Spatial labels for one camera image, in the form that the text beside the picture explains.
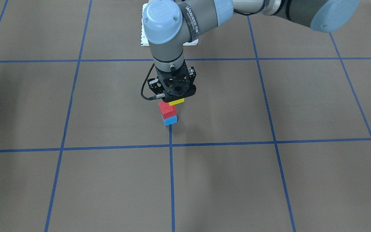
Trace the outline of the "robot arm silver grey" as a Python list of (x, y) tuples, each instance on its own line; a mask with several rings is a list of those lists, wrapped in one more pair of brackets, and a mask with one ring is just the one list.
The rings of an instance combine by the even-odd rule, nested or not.
[(184, 59), (184, 44), (228, 22), (234, 14), (277, 16), (314, 31), (330, 33), (354, 14), (358, 0), (152, 0), (142, 13), (144, 34), (157, 77), (146, 79), (147, 101), (169, 103), (195, 94), (196, 71)]

